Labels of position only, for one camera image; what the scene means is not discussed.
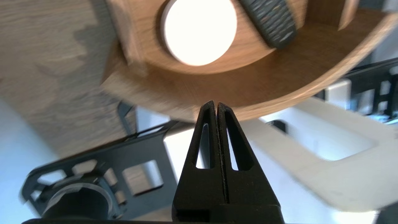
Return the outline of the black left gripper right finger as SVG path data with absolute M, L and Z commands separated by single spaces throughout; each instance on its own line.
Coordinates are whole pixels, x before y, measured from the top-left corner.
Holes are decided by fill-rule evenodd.
M 280 208 L 240 123 L 226 104 L 218 104 L 217 125 L 226 202 Z

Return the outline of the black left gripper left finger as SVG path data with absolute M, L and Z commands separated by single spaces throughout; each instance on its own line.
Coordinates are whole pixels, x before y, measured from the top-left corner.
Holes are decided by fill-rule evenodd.
M 196 167 L 201 143 L 209 164 Z M 205 103 L 198 114 L 190 146 L 172 203 L 173 222 L 211 222 L 211 211 L 225 202 L 215 104 Z

